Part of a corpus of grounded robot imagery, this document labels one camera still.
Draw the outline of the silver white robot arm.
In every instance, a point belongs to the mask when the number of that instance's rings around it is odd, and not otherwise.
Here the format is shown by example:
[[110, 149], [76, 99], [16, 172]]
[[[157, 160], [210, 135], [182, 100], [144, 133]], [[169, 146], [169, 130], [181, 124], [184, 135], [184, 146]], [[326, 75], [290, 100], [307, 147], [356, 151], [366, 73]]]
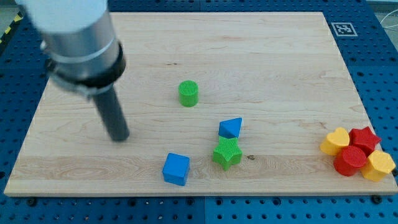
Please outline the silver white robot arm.
[[126, 61], [107, 0], [18, 0], [41, 35], [46, 72], [66, 91], [92, 97], [112, 89]]

